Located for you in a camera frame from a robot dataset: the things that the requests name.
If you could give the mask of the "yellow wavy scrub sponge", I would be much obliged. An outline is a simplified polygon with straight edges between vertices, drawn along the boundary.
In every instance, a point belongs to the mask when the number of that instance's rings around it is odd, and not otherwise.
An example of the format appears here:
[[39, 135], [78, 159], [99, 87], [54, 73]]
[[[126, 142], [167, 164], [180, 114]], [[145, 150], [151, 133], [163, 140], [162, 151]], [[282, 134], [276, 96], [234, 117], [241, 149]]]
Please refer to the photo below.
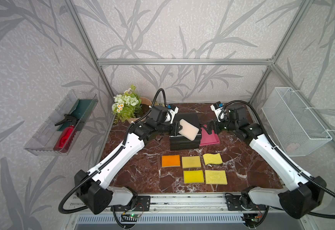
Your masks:
[[204, 159], [205, 165], [221, 165], [223, 163], [220, 153], [204, 154], [203, 159]]

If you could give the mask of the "bright yellow thick sponge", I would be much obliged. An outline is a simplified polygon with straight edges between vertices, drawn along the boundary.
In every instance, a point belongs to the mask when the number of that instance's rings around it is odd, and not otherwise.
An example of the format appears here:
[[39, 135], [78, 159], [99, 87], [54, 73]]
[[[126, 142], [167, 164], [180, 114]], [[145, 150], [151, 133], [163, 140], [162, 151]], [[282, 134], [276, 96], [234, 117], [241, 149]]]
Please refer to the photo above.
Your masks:
[[183, 179], [185, 184], [203, 183], [205, 181], [204, 173], [202, 170], [184, 171]]

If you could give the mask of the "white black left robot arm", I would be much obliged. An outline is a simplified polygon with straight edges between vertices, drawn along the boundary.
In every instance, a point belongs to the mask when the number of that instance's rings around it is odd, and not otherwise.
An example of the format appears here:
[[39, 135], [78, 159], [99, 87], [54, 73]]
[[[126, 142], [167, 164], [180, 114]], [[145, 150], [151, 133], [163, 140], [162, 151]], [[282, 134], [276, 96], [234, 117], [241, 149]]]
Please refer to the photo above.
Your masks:
[[99, 164], [87, 172], [80, 170], [74, 177], [76, 195], [93, 214], [106, 208], [124, 206], [133, 209], [137, 193], [126, 187], [112, 187], [110, 184], [124, 165], [155, 136], [163, 133], [177, 133], [182, 128], [174, 117], [179, 109], [173, 104], [166, 107], [154, 105], [145, 120], [130, 124], [123, 141]]

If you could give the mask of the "black drawer cabinet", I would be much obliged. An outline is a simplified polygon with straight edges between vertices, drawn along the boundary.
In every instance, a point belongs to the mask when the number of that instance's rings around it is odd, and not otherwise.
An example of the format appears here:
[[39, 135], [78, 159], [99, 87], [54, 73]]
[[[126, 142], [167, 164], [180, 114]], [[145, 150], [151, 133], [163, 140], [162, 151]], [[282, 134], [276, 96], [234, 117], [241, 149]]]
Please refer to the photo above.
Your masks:
[[184, 114], [177, 114], [174, 117], [174, 122], [179, 122], [180, 120], [184, 119], [185, 121], [189, 122], [193, 126], [199, 128], [199, 132], [196, 135], [193, 141], [187, 139], [186, 137], [178, 134], [177, 136], [169, 136], [169, 143], [170, 143], [170, 150], [180, 150], [180, 149], [197, 149], [200, 147], [202, 132], [200, 130], [200, 121], [198, 115], [196, 113], [184, 113]]

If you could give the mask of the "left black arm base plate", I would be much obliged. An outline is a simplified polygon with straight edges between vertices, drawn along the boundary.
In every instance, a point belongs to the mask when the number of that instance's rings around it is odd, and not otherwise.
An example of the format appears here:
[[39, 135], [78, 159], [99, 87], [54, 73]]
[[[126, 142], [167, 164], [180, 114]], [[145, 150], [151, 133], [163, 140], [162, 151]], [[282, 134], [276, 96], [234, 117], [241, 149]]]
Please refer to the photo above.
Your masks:
[[126, 205], [116, 205], [113, 207], [113, 209], [117, 212], [126, 212], [126, 211], [139, 211], [139, 212], [145, 212], [149, 211], [151, 204], [151, 196], [141, 196], [138, 195], [136, 197], [133, 197], [132, 200]]

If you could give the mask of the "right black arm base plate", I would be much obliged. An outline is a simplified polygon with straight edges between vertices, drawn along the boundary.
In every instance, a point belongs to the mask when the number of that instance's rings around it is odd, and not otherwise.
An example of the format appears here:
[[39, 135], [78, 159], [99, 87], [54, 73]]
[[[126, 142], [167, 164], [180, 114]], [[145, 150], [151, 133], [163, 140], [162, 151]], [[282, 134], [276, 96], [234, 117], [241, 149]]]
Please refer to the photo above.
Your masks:
[[224, 195], [228, 211], [265, 211], [265, 205], [255, 205], [241, 195], [226, 193]]

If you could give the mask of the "orange sponge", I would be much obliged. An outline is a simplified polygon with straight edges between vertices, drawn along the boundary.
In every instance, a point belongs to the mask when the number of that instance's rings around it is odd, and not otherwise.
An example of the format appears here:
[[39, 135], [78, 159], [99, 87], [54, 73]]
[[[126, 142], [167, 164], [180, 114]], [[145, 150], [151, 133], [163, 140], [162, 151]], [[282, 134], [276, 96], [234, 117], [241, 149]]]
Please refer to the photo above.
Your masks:
[[168, 155], [162, 156], [162, 168], [167, 167], [180, 167], [181, 165], [181, 158], [180, 155]]

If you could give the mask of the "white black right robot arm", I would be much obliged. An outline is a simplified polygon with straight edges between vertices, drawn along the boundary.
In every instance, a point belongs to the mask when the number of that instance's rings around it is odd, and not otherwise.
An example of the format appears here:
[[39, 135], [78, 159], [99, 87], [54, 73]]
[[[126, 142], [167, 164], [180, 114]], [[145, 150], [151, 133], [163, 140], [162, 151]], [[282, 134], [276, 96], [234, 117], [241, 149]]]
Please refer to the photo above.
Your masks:
[[256, 205], [271, 206], [300, 219], [321, 204], [324, 191], [304, 178], [301, 168], [295, 169], [297, 164], [271, 143], [260, 124], [248, 121], [243, 106], [233, 105], [225, 111], [223, 103], [217, 102], [210, 108], [216, 118], [207, 124], [206, 130], [216, 134], [231, 131], [256, 151], [284, 182], [282, 189], [252, 186], [243, 190], [239, 199], [243, 209], [252, 210]]

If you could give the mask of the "white pale foam sponge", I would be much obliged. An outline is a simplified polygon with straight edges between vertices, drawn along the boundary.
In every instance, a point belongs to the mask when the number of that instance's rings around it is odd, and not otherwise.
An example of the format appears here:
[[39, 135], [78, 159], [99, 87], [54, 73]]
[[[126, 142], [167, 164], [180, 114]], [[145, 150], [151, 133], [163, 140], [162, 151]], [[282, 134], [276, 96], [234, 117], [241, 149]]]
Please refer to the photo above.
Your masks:
[[180, 135], [184, 136], [190, 141], [194, 141], [200, 131], [199, 128], [192, 125], [191, 123], [187, 122], [184, 119], [181, 119], [179, 121], [179, 125], [182, 127], [180, 131], [178, 132]]

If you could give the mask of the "pink bottom drawer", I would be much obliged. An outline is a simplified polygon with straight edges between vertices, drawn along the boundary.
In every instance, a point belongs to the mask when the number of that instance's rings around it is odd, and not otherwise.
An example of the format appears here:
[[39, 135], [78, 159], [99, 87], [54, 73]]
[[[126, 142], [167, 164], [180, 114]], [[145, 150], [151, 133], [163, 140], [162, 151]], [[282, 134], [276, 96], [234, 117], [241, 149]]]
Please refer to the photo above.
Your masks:
[[216, 145], [220, 143], [219, 137], [217, 134], [209, 135], [206, 131], [206, 125], [201, 127], [201, 142], [200, 147], [209, 146], [209, 145]]

